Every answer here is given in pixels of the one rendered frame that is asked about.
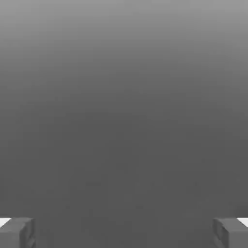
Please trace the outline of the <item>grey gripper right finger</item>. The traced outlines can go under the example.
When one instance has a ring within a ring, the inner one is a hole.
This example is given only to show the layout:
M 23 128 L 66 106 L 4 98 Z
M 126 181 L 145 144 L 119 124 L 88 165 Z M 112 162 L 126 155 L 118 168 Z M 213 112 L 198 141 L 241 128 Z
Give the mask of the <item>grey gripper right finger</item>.
M 248 248 L 248 217 L 214 218 L 215 248 Z

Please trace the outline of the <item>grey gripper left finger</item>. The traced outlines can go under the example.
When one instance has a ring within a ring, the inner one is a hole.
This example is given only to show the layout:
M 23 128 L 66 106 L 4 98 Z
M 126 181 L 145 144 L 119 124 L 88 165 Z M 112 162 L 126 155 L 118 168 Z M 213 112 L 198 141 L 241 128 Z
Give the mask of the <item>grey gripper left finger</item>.
M 36 248 L 35 219 L 0 217 L 0 248 Z

